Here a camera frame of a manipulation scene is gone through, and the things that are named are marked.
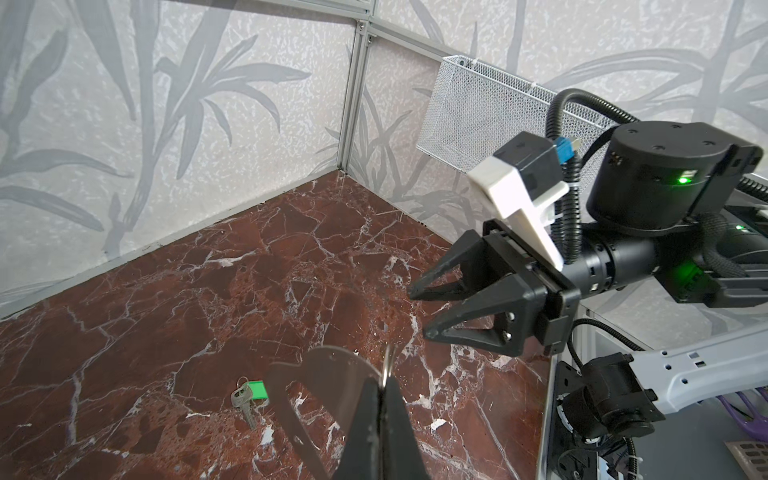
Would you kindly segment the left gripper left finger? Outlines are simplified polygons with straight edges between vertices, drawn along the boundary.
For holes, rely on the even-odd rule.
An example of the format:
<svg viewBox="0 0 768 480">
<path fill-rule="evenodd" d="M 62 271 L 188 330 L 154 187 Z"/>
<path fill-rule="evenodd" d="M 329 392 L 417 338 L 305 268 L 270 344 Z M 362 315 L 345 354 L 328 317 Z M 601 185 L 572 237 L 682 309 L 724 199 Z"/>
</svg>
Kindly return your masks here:
<svg viewBox="0 0 768 480">
<path fill-rule="evenodd" d="M 380 389 L 375 379 L 363 383 L 350 431 L 333 480 L 374 480 L 381 473 Z"/>
</svg>

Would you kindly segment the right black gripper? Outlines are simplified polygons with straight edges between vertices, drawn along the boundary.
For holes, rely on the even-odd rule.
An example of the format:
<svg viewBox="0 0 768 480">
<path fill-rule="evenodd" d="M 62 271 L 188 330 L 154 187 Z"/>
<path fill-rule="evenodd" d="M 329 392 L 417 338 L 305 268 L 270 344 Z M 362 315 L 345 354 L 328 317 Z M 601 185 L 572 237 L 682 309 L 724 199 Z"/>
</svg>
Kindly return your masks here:
<svg viewBox="0 0 768 480">
<path fill-rule="evenodd" d="M 466 231 L 407 293 L 411 300 L 461 301 L 424 327 L 426 340 L 509 357 L 522 355 L 529 338 L 546 355 L 562 353 L 581 295 L 499 220 L 483 223 L 482 238 Z"/>
</svg>

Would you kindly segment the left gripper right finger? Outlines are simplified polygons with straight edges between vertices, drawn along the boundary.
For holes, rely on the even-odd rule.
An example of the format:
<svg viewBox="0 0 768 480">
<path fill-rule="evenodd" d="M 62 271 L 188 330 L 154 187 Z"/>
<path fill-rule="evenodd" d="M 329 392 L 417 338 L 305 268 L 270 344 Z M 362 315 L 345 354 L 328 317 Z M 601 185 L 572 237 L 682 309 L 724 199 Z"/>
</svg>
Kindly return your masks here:
<svg viewBox="0 0 768 480">
<path fill-rule="evenodd" d="M 379 414 L 380 479 L 429 480 L 396 378 L 386 380 Z"/>
</svg>

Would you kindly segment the grey metal carabiner plate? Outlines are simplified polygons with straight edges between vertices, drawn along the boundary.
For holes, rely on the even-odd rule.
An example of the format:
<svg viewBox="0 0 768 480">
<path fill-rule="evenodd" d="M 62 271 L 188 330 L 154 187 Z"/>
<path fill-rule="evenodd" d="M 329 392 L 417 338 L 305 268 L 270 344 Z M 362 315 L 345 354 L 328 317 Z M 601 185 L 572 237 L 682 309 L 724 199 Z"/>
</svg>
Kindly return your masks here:
<svg viewBox="0 0 768 480">
<path fill-rule="evenodd" d="M 357 402 L 368 379 L 378 381 L 381 373 L 371 363 L 338 346 L 320 346 L 305 353 L 299 364 L 275 362 L 264 378 L 265 388 L 276 419 L 305 468 L 316 479 L 327 479 L 319 448 L 314 444 L 288 398 L 289 386 L 299 383 L 347 433 L 352 425 Z"/>
</svg>

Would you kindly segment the key with green tag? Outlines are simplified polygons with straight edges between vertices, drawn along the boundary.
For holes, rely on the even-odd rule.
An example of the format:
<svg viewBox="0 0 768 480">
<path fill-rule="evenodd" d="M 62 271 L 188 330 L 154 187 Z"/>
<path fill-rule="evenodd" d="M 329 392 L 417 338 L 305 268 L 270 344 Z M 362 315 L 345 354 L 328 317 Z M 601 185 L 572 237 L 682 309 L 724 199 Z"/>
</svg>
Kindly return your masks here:
<svg viewBox="0 0 768 480">
<path fill-rule="evenodd" d="M 251 381 L 244 376 L 238 379 L 236 389 L 230 395 L 232 406 L 242 413 L 251 430 L 256 428 L 253 413 L 254 403 L 267 399 L 268 393 L 264 382 L 261 380 Z"/>
</svg>

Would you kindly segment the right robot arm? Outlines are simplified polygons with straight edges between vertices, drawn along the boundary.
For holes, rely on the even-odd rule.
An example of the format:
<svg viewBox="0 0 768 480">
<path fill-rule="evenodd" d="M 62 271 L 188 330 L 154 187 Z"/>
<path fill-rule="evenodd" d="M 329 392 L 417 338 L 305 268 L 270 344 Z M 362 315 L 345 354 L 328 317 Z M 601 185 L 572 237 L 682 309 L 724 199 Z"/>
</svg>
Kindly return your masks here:
<svg viewBox="0 0 768 480">
<path fill-rule="evenodd" d="M 522 132 L 469 172 L 494 210 L 408 289 L 449 309 L 429 341 L 517 357 L 572 343 L 581 301 L 654 278 L 680 304 L 767 300 L 767 225 L 730 203 L 756 195 L 762 149 L 706 123 L 639 121 L 596 142 L 605 153 L 581 221 L 581 158 L 557 134 Z"/>
</svg>

